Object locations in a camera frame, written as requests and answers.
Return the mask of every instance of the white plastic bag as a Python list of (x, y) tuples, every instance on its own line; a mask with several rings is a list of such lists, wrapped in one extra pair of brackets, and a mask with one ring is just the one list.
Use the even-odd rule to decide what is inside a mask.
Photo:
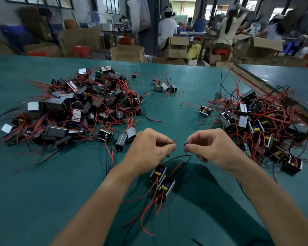
[(137, 35), (140, 31), (151, 27), (151, 17), (147, 0), (128, 0), (131, 18), (132, 33)]

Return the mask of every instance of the person in blue shirt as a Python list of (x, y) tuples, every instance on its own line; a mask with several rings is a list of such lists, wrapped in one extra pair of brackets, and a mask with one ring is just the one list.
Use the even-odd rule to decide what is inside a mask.
[(195, 32), (204, 32), (204, 28), (206, 25), (207, 21), (204, 19), (204, 16), (202, 14), (199, 14), (193, 24), (193, 29)]

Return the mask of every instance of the yellow capacitor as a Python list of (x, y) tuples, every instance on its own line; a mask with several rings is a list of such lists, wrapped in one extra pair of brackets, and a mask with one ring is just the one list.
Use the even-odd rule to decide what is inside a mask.
[(162, 188), (163, 190), (165, 190), (165, 191), (168, 190), (168, 187), (166, 187), (166, 186), (164, 186), (164, 185), (161, 185), (161, 188)]

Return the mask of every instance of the black hair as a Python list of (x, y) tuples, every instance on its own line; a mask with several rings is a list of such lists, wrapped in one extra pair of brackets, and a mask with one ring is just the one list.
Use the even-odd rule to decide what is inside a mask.
[(276, 33), (278, 33), (279, 35), (283, 35), (285, 33), (284, 27), (281, 24), (281, 22), (278, 22), (277, 25), (276, 25)]
[(171, 12), (164, 12), (164, 16), (167, 17), (167, 18), (171, 18), (172, 11)]
[(228, 12), (228, 19), (226, 22), (225, 34), (227, 34), (232, 26), (233, 18), (238, 15), (238, 10), (232, 9)]

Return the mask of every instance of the teal tabletop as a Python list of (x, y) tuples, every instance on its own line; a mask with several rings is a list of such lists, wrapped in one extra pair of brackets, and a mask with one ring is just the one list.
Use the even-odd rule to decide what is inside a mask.
[[(80, 68), (107, 65), (127, 76), (136, 71), (144, 72), (131, 80), (131, 88), (139, 94), (143, 89), (149, 91), (142, 103), (142, 112), (162, 122), (140, 116), (136, 131), (152, 128), (177, 140), (178, 148), (171, 157), (184, 155), (183, 144), (187, 137), (197, 130), (207, 129), (216, 119), (210, 118), (199, 124), (203, 117), (198, 109), (181, 104), (200, 106), (205, 105), (203, 99), (212, 100), (219, 91), (221, 75), (224, 78), (227, 74), (225, 69), (28, 56), (0, 58), (0, 114), (19, 106), (25, 98), (42, 95), (41, 90), (23, 79), (50, 83), (52, 78), (67, 78)], [(177, 93), (185, 93), (168, 95), (162, 100), (165, 93), (154, 92), (151, 84), (153, 76), (165, 76), (160, 73), (168, 74), (171, 84), (177, 86)], [(236, 78), (228, 74), (223, 83), (228, 92), (235, 89), (233, 77)], [(250, 87), (240, 82), (239, 90), (244, 93)], [(116, 162), (123, 159), (128, 147), (121, 153), (114, 152)], [(82, 143), (59, 152), (46, 164), (35, 167), (31, 163), (13, 174), (34, 154), (29, 154), (23, 143), (11, 147), (0, 144), (0, 246), (48, 245), (105, 178), (106, 152), (102, 143)], [(168, 171), (180, 161), (178, 158), (169, 162)], [(264, 169), (272, 176), (271, 166)], [(149, 174), (136, 178), (125, 199), (143, 195), (151, 186), (148, 178)], [(173, 178), (176, 185), (160, 213), (155, 215), (152, 207), (144, 216), (144, 227), (154, 236), (142, 231), (140, 219), (125, 227), (149, 203), (153, 195), (150, 193), (140, 201), (122, 203), (105, 245), (196, 246), (193, 238), (204, 246), (273, 245), (233, 177), (193, 156), (173, 174)], [(308, 216), (308, 165), (294, 177), (278, 171), (277, 178)]]

